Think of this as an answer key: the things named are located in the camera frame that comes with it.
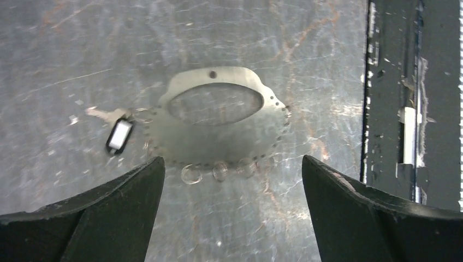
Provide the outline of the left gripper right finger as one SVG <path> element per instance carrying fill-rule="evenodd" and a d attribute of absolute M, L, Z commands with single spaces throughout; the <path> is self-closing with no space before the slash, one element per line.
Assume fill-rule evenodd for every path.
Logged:
<path fill-rule="evenodd" d="M 301 174 L 322 261 L 462 261 L 462 213 L 388 194 L 312 156 Z"/>

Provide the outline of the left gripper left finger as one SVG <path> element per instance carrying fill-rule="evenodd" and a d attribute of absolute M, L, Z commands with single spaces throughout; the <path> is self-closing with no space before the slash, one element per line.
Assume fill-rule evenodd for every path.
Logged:
<path fill-rule="evenodd" d="M 34 212 L 1 216 L 1 261 L 144 261 L 165 178 L 161 157 Z"/>

